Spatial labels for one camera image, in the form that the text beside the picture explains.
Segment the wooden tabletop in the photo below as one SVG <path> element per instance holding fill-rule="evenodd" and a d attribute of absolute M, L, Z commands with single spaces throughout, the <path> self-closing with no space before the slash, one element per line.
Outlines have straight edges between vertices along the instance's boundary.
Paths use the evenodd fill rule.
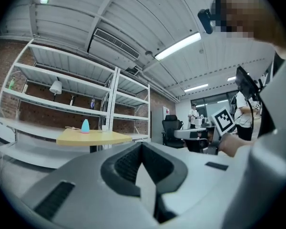
<path fill-rule="evenodd" d="M 131 136 L 113 131 L 90 130 L 90 133 L 83 134 L 80 130 L 68 128 L 56 139 L 56 143 L 64 146 L 97 146 L 131 142 L 132 140 Z"/>

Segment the black pants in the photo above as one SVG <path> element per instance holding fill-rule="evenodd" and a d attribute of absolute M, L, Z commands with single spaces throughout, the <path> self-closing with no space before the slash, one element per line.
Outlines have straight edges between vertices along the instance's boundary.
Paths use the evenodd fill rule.
<path fill-rule="evenodd" d="M 245 141 L 251 141 L 251 137 L 252 137 L 251 127 L 244 128 L 244 127 L 241 127 L 240 125 L 236 125 L 236 128 L 237 128 L 237 133 L 238 133 L 239 138 Z"/>

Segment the ceiling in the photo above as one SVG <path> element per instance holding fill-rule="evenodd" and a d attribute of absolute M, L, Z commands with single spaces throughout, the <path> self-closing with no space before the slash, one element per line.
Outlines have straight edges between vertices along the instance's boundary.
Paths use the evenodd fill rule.
<path fill-rule="evenodd" d="M 197 14 L 212 0 L 16 0 L 2 20 L 0 38 L 47 39 L 68 45 L 105 65 L 116 65 L 173 101 L 200 98 L 236 89 L 227 78 L 243 66 L 258 79 L 270 65 L 270 45 L 248 39 L 207 35 Z M 133 58 L 93 36 L 99 28 L 136 50 Z M 200 32 L 202 40 L 157 61 L 153 56 Z M 185 89 L 208 83 L 196 91 Z"/>

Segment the office chair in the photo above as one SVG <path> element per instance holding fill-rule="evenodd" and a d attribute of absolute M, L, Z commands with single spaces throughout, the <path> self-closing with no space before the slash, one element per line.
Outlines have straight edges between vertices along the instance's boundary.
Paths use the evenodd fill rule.
<path fill-rule="evenodd" d="M 184 143 L 181 139 L 174 137 L 174 131 L 180 130 L 183 126 L 183 122 L 177 119 L 175 115 L 167 115 L 165 120 L 162 121 L 164 132 L 163 134 L 163 145 L 183 148 Z"/>

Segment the table leg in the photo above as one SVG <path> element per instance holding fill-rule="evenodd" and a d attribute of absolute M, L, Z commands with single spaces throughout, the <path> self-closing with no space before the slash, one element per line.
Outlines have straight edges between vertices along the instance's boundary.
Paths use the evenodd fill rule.
<path fill-rule="evenodd" d="M 97 146 L 90 146 L 90 153 L 97 152 Z"/>

